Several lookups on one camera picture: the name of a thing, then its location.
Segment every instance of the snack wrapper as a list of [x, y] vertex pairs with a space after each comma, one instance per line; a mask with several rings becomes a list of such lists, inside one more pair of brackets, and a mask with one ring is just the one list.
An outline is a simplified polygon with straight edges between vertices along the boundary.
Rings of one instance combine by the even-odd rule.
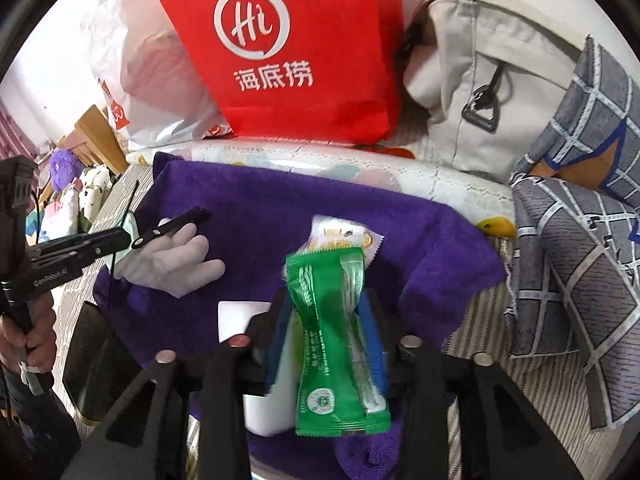
[[315, 215], [311, 221], [311, 234], [298, 252], [344, 249], [360, 247], [364, 255], [365, 268], [376, 256], [384, 237], [359, 224], [342, 218]]
[[297, 434], [340, 436], [390, 429], [390, 413], [372, 381], [355, 313], [364, 269], [360, 247], [287, 257], [287, 288], [305, 333]]

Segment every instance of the gray plaid pillow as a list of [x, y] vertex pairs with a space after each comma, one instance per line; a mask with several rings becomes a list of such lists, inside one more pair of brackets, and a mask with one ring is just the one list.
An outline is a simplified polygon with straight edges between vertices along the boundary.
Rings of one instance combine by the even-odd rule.
[[592, 428], [640, 411], [639, 123], [638, 85], [587, 38], [558, 111], [513, 177], [511, 352], [579, 349]]
[[591, 427], [640, 410], [640, 246], [633, 209], [556, 178], [518, 176], [514, 354], [567, 350], [584, 364]]

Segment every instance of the white package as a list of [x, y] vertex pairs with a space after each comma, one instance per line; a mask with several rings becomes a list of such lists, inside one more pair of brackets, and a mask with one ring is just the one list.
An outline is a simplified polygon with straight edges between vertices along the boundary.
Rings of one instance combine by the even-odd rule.
[[[218, 339], [224, 341], [246, 330], [251, 318], [267, 312], [271, 303], [260, 301], [220, 301], [218, 303]], [[284, 339], [280, 365], [271, 392], [265, 397], [244, 396], [244, 423], [252, 433], [271, 436], [296, 425], [296, 401], [300, 365], [296, 363], [294, 337], [289, 330]]]

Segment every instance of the blue plastic part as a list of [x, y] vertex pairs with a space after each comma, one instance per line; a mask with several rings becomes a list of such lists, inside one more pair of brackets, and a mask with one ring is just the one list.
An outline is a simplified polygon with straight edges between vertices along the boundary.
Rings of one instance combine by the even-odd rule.
[[280, 356], [284, 346], [284, 338], [287, 335], [287, 327], [289, 319], [293, 313], [293, 300], [287, 290], [280, 309], [278, 311], [278, 319], [271, 336], [271, 343], [265, 352], [265, 368], [264, 387], [267, 391], [271, 389], [278, 377], [278, 367], [280, 366]]
[[[44, 211], [40, 211], [40, 216], [44, 216]], [[27, 221], [24, 225], [24, 233], [27, 236], [31, 236], [35, 234], [36, 229], [39, 227], [38, 225], [38, 212], [34, 209], [27, 216]]]
[[367, 362], [371, 372], [371, 380], [382, 395], [388, 389], [388, 380], [385, 372], [385, 354], [380, 339], [380, 332], [376, 320], [371, 311], [371, 304], [366, 292], [360, 295], [360, 303], [356, 308], [356, 313], [360, 317], [362, 331], [364, 332], [364, 346], [367, 354]]

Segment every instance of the person's hand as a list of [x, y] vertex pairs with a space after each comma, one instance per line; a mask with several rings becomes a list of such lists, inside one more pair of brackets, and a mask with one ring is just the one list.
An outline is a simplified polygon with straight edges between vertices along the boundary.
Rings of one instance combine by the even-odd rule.
[[33, 348], [29, 354], [27, 364], [36, 367], [40, 373], [50, 372], [56, 361], [56, 333], [53, 324], [56, 313], [53, 311], [53, 296], [47, 292], [37, 300], [30, 301], [29, 311], [33, 322], [33, 329], [24, 335], [16, 324], [7, 316], [0, 318], [0, 360], [4, 366], [20, 373], [15, 346]]

